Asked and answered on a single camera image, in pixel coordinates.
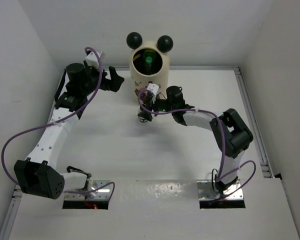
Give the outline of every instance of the black round ear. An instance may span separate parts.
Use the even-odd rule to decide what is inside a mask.
[[[173,46],[174,41],[172,41],[172,38],[167,35],[159,37],[158,41],[156,42],[156,47],[164,54],[169,52]]]
[[[126,44],[128,44],[131,49],[137,49],[142,44],[142,36],[137,32],[131,32],[126,37]]]

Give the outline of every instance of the white wall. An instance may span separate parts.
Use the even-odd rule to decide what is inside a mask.
[[[272,0],[19,0],[59,67],[103,49],[106,65],[128,65],[126,37],[174,39],[172,65],[238,65]]]
[[[300,235],[300,0],[275,0],[243,66]]]
[[[0,0],[0,155],[10,136],[45,123],[60,74],[20,4]],[[39,135],[30,133],[8,146],[5,156],[10,172]],[[13,188],[0,160],[0,230]]]

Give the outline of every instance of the gray wall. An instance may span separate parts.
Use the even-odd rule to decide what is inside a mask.
[[[300,0],[275,0],[243,66],[300,235]]]
[[[60,72],[15,0],[0,0],[0,155],[10,136],[46,122]],[[6,152],[10,172],[40,132],[15,139]],[[14,184],[0,163],[0,229]]]
[[[105,65],[128,65],[126,37],[174,39],[172,65],[238,65],[272,0],[19,0],[44,46],[63,68],[102,48]]]

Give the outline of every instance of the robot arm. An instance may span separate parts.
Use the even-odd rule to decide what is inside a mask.
[[[193,109],[185,103],[183,98],[182,88],[179,86],[170,86],[166,89],[166,99],[160,99],[157,95],[159,87],[150,83],[147,91],[150,94],[143,94],[143,107],[154,112],[169,112],[179,109]],[[202,114],[197,110],[192,111],[177,111],[172,114],[173,119],[184,126],[196,126],[213,132],[219,149],[222,149],[221,132],[218,128],[217,119],[210,114]],[[152,115],[149,112],[140,108],[138,113],[139,119],[152,121]],[[220,165],[218,176],[224,176],[240,166],[241,158],[244,151],[248,149],[249,144],[253,141],[253,135],[247,125],[244,123],[238,112],[232,108],[219,115],[219,120],[222,124],[222,129],[225,138],[225,157],[223,164]],[[215,187],[219,193],[223,193],[229,186],[235,183],[238,179],[237,171],[219,179],[216,178]]]
[[[110,66],[111,79],[107,79],[107,73],[103,69],[98,70],[96,62],[94,53],[88,52],[84,65],[72,63],[66,67],[54,96],[56,103],[50,120],[53,125],[45,129],[26,159],[18,160],[14,165],[14,172],[23,193],[57,199],[64,191],[87,190],[87,180],[91,174],[73,167],[68,167],[65,173],[55,170],[61,148],[84,110],[63,122],[56,121],[79,110],[88,101],[87,96],[96,89],[98,81],[101,81],[102,90],[119,90],[124,78],[118,76],[115,68]],[[102,79],[99,79],[99,71],[102,71]],[[69,81],[65,85],[66,91],[62,92],[66,77]]]

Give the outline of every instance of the white floor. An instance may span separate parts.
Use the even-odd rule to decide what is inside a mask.
[[[62,197],[24,194],[10,240],[298,239],[281,182],[263,178],[254,143],[242,159],[257,163],[243,189],[246,208],[200,210],[196,180],[209,179],[220,164],[213,134],[171,116],[139,123],[129,72],[118,74],[126,78],[121,90],[97,94],[69,134],[57,167],[115,181],[109,210],[62,209]],[[183,88],[186,103],[219,113],[234,108],[248,123],[234,71],[172,70],[169,79]],[[241,182],[252,169],[239,172]]]

